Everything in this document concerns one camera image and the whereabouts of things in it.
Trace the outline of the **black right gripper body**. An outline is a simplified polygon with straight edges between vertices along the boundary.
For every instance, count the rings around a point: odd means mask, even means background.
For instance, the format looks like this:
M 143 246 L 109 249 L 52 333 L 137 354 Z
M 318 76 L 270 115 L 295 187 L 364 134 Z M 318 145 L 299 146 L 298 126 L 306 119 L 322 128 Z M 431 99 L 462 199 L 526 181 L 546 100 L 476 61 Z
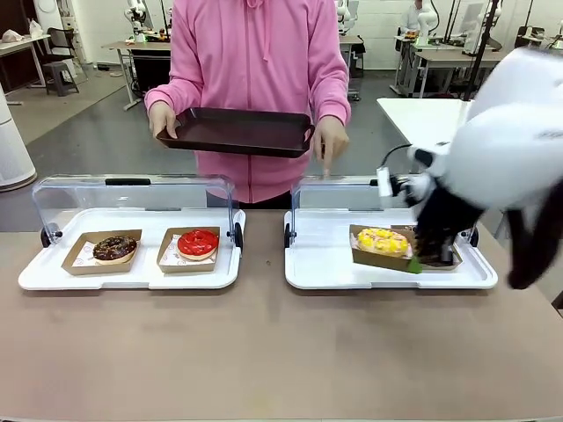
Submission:
M 412 176 L 412 210 L 418 253 L 444 253 L 457 235 L 473 228 L 485 212 L 429 175 Z

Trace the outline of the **person's right hand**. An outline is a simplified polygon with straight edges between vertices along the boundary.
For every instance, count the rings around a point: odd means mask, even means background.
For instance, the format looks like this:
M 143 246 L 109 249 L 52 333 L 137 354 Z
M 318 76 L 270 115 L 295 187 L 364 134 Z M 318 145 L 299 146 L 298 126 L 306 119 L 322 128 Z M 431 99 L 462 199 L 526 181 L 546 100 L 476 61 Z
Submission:
M 165 131 L 172 139 L 176 134 L 176 113 L 164 101 L 155 102 L 148 111 L 150 131 L 157 137 Z

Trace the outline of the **person's left hand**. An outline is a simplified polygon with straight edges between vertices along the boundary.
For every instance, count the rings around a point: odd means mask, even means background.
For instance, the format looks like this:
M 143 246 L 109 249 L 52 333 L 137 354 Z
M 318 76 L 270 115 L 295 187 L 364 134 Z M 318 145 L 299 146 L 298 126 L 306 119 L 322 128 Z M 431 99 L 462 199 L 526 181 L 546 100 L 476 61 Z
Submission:
M 333 161 L 346 150 L 349 138 L 342 122 L 334 116 L 324 116 L 316 125 L 312 144 L 317 160 L 322 164 L 323 176 L 330 175 Z

